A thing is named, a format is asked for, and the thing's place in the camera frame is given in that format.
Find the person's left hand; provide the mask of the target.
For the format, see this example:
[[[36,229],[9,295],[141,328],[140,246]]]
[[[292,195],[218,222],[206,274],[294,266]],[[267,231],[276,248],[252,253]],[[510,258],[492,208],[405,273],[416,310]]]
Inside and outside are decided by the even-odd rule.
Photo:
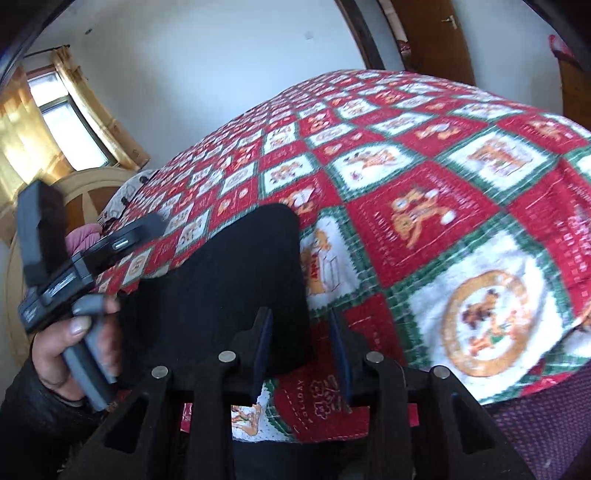
[[[99,330],[97,346],[100,363],[117,377],[121,372],[121,331],[117,314],[119,303],[114,297],[104,299],[105,316]],[[62,353],[80,343],[91,327],[89,316],[66,318],[48,326],[34,337],[31,360],[41,383],[67,401],[78,402],[84,393],[64,363]]]

